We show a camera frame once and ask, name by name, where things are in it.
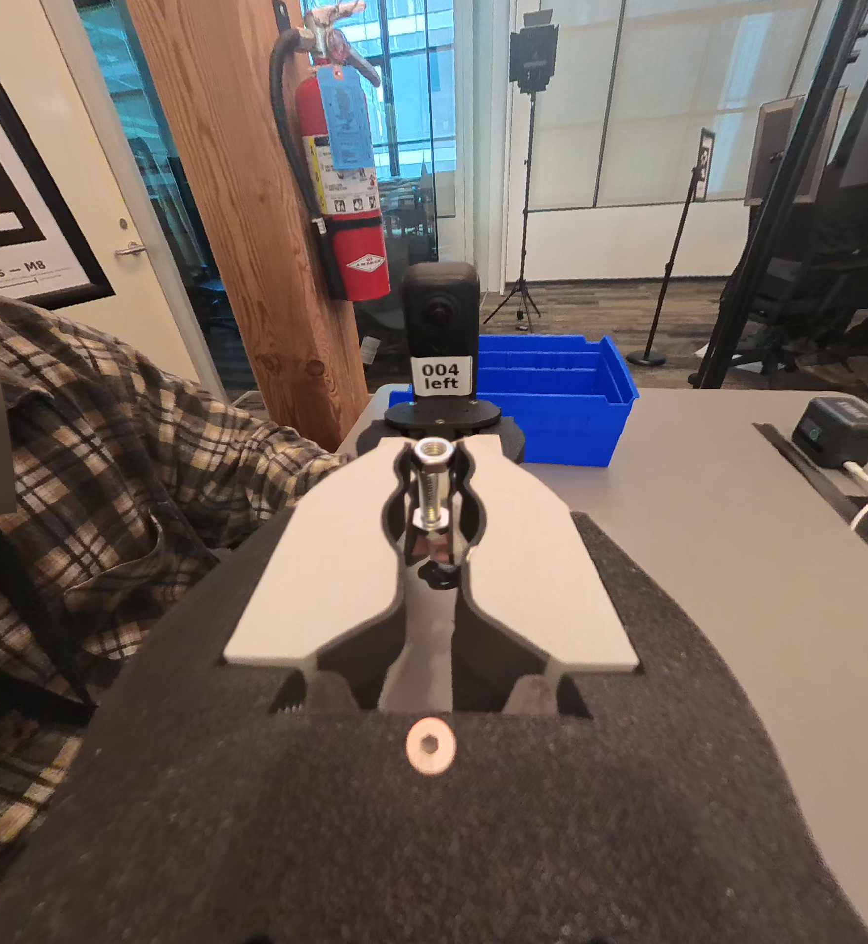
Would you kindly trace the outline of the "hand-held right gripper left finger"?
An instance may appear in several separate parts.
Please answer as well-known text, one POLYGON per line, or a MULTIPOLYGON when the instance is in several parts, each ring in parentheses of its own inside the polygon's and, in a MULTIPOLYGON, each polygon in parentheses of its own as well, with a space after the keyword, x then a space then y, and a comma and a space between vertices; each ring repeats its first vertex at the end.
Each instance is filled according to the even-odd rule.
POLYGON ((299 500, 223 650, 227 664, 311 673, 399 622, 403 556, 385 514, 402 496, 410 445, 383 438, 299 500))

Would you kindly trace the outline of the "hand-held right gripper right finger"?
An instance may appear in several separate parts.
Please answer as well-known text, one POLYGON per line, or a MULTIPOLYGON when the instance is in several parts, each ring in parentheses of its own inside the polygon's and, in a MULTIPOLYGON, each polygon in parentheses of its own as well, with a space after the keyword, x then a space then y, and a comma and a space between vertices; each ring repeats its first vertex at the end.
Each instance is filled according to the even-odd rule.
POLYGON ((475 532, 461 567, 454 660, 474 675, 632 673, 629 640, 568 506, 495 435, 457 443, 475 532))

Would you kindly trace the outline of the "silver bolt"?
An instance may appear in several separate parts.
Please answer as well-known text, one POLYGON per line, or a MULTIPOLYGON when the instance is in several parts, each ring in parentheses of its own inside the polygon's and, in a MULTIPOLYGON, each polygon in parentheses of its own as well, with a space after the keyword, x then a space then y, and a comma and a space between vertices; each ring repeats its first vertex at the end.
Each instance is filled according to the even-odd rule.
POLYGON ((441 508, 446 508, 445 496, 450 491, 449 474, 455 455, 453 444, 439 436, 426 436, 416 442, 413 448, 413 463, 418 482, 419 507, 428 513, 438 515, 441 508))

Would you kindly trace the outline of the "red fire extinguisher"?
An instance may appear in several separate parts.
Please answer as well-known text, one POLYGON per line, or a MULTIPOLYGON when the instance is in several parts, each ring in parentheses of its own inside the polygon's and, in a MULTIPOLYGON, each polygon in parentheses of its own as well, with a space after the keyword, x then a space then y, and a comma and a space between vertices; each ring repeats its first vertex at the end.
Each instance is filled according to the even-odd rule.
POLYGON ((379 300, 391 285, 375 160, 369 169, 334 169, 315 76, 322 65, 352 66, 362 87, 364 81, 381 87, 376 68, 336 26, 363 12, 366 4, 316 6, 300 27, 291 24, 286 2, 272 5, 279 35, 269 58, 271 110, 308 215, 327 291, 335 300, 379 300))

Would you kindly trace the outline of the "blue plastic bin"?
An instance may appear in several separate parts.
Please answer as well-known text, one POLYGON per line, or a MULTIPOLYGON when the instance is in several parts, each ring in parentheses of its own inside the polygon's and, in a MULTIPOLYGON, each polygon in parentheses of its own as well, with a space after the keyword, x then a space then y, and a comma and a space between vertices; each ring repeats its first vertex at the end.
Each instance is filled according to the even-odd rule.
POLYGON ((609 465, 639 391, 608 336, 448 331, 409 345, 411 386, 375 431, 501 437, 517 463, 609 465))

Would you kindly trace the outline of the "black stand with tag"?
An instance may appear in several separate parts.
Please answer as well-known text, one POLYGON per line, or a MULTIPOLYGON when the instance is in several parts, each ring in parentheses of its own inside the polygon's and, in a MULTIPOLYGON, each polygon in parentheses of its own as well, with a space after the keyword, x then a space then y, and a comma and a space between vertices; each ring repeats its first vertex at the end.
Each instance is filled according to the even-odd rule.
POLYGON ((683 209, 680 213, 678 226, 676 228, 675 240, 672 245, 669 259, 664 266, 663 279, 656 301, 650 330, 642 350, 626 355, 626 361, 631 365, 639 367, 662 367, 666 363, 666 358, 655 351, 654 341, 657 335, 659 320, 663 311, 666 295, 676 267, 676 257, 680 243, 682 242, 690 208, 694 202, 704 202, 707 198, 715 140, 716 134, 713 130, 707 127, 701 128, 696 162, 690 172, 687 195, 683 203, 683 209))

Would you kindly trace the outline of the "blue paper tag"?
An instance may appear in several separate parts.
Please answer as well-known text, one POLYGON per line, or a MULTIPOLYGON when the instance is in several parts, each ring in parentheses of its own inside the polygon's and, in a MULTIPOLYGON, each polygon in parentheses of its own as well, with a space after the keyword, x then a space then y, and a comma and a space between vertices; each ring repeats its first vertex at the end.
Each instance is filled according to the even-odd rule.
POLYGON ((356 171, 374 166, 366 94, 352 66, 322 65, 316 70, 333 167, 356 171))

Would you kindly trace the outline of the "wooden pillar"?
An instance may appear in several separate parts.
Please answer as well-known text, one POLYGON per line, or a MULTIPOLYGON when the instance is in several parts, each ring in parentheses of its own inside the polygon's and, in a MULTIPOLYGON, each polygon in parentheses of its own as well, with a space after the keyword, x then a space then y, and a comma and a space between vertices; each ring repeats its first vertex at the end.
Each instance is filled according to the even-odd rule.
POLYGON ((273 4, 127 6, 269 414, 336 451, 369 394, 273 119, 273 4))

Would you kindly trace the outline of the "studio light on tripod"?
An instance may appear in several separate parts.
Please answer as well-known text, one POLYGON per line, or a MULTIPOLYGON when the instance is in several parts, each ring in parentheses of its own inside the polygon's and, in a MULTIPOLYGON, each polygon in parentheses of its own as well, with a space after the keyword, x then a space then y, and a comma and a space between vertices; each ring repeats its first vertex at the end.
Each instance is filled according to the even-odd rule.
POLYGON ((553 23, 552 9, 539 9, 523 14, 522 28, 510 35, 509 80, 529 101, 519 273, 512 288, 484 319, 487 325, 500 312, 516 302, 516 327, 521 333, 533 333, 533 319, 541 312, 534 301, 526 278, 527 234, 533 176, 534 142, 538 95, 545 92, 556 72, 558 25, 553 23))

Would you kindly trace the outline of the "black desk strip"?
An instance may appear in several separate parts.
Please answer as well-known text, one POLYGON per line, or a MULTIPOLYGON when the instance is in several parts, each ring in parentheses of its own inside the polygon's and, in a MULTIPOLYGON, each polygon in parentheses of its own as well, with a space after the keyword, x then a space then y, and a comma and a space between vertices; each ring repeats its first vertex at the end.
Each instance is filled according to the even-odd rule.
MULTIPOLYGON (((774 426, 760 423, 754 423, 753 426, 790 465, 794 466, 802 478, 805 478, 808 484, 828 502, 829 506, 841 517, 844 523, 851 525, 856 514, 859 513, 852 497, 843 493, 815 464, 786 440, 774 426)), ((861 526, 858 526, 856 533, 868 546, 868 533, 861 531, 861 526)))

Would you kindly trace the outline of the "black power box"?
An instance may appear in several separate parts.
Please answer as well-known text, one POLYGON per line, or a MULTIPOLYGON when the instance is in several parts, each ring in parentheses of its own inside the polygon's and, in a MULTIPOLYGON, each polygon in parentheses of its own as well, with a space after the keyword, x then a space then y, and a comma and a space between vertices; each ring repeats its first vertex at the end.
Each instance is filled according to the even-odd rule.
POLYGON ((805 407, 792 443, 823 468, 868 462, 868 404, 855 396, 816 396, 805 407))

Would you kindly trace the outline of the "black office chair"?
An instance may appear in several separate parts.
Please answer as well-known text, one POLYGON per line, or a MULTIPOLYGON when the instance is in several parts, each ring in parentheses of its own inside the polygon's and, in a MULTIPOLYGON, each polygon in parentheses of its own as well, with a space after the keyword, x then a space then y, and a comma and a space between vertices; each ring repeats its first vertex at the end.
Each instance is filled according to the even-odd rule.
POLYGON ((814 262, 774 258, 747 324, 757 329, 737 343, 730 368, 773 375, 868 358, 868 242, 814 262))

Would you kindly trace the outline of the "grey framed panel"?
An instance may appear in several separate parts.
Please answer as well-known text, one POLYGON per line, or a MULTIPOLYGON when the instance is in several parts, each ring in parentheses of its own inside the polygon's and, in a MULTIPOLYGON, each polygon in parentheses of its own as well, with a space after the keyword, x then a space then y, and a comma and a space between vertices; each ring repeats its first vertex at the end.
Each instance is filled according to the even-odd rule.
MULTIPOLYGON (((817 132, 813 149, 805 164, 801 182, 794 195, 794 204, 811 205, 816 200, 840 124, 846 92, 846 86, 841 86, 835 92, 829 116, 817 132)), ((776 172, 794 135, 804 103, 804 96, 796 96, 765 103, 760 107, 749 164, 745 206, 759 207, 769 194, 776 172)))

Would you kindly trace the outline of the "cream door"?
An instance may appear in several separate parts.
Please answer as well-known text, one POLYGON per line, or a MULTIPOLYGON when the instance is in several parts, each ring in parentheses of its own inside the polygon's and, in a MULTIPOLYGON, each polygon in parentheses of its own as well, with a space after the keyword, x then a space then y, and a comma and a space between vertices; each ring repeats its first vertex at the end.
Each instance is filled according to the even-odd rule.
POLYGON ((0 1, 0 82, 114 290, 65 315, 218 392, 174 254, 73 2, 0 1))

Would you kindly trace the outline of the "black framed poster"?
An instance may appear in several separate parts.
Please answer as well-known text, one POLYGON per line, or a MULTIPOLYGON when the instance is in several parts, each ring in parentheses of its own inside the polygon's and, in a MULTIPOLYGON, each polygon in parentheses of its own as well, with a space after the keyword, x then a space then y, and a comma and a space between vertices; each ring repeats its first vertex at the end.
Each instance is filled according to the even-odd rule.
POLYGON ((0 82, 0 296, 57 310, 114 295, 0 82))

